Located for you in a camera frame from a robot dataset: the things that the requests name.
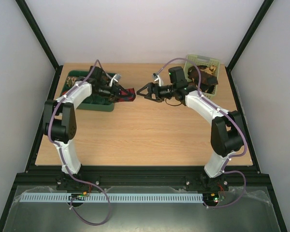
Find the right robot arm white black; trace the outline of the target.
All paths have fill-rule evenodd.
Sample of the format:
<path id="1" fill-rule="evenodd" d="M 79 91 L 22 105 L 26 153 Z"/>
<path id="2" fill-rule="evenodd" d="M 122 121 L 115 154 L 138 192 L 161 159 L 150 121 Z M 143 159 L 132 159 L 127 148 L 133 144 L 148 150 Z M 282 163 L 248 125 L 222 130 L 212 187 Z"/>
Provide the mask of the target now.
<path id="1" fill-rule="evenodd" d="M 137 95 L 154 102 L 175 98 L 210 124 L 213 153 L 204 166 L 206 174 L 201 177 L 201 184 L 206 189 L 212 189 L 218 184 L 218 177 L 225 173 L 227 163 L 237 156 L 237 151 L 247 151 L 241 115 L 238 111 L 221 108 L 205 97 L 196 86 L 189 85 L 182 67 L 172 67 L 168 73 L 171 81 L 169 85 L 164 85 L 159 74 L 154 73 L 154 81 L 139 89 Z"/>

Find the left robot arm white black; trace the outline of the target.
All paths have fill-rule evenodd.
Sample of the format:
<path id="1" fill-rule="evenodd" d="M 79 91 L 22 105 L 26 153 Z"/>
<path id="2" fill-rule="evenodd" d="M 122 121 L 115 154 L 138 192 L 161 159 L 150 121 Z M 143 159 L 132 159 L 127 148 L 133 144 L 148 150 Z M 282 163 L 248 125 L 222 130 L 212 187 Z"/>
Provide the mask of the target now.
<path id="1" fill-rule="evenodd" d="M 110 76 L 102 68 L 91 66 L 86 76 L 79 76 L 65 93 L 55 100 L 47 100 L 43 110 L 43 133 L 55 146 L 66 174 L 77 174 L 81 162 L 76 154 L 74 137 L 77 132 L 75 110 L 88 97 L 97 95 L 111 103 L 132 102 L 133 88 L 119 84 L 121 75 Z"/>

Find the red navy striped tie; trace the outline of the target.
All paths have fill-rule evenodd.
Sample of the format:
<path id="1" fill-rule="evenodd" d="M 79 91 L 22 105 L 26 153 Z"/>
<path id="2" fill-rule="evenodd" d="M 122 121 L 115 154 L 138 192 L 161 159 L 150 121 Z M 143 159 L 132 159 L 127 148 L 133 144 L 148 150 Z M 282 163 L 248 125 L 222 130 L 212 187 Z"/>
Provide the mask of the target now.
<path id="1" fill-rule="evenodd" d="M 136 98 L 135 89 L 121 89 L 117 95 L 116 102 L 132 102 Z"/>

